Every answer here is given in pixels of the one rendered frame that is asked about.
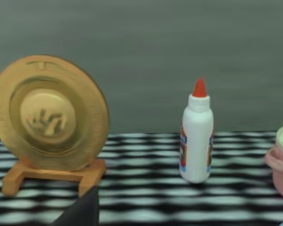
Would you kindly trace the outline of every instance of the black and white striped cloth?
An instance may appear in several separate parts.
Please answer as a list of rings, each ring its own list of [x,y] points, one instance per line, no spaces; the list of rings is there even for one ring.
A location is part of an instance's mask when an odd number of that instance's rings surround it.
[[[178,172],[178,134],[111,135],[100,157],[101,226],[278,226],[283,198],[263,163],[275,132],[217,133],[205,184]],[[16,159],[0,142],[1,180]],[[17,197],[0,191],[0,226],[45,226],[77,198],[77,183],[26,180]]]

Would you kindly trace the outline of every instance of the orange nozzle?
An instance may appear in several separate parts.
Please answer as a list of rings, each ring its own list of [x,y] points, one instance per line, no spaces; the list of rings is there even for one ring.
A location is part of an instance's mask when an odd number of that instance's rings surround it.
[[[196,85],[195,85],[195,90],[192,93],[193,97],[206,97],[206,88],[204,86],[204,82],[202,78],[198,79]]]

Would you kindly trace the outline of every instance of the wooden stand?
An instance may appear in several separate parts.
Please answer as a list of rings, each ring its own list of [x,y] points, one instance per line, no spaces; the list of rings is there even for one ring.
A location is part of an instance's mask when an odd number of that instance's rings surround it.
[[[25,178],[38,178],[79,181],[79,196],[81,196],[100,182],[105,171],[105,161],[101,159],[97,159],[90,166],[74,172],[32,169],[18,161],[3,178],[2,193],[7,196],[14,196],[18,193]]]

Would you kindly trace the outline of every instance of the black object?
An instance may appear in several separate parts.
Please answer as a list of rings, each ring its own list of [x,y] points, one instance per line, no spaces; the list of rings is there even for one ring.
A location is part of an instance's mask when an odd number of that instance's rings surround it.
[[[99,195],[95,186],[81,196],[50,226],[98,226]]]

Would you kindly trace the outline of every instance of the gray wall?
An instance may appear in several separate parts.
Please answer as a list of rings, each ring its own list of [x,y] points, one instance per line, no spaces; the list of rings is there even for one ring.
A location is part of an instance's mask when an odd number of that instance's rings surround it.
[[[0,72],[33,54],[88,71],[112,133],[178,131],[199,76],[218,131],[283,124],[283,0],[0,0]]]

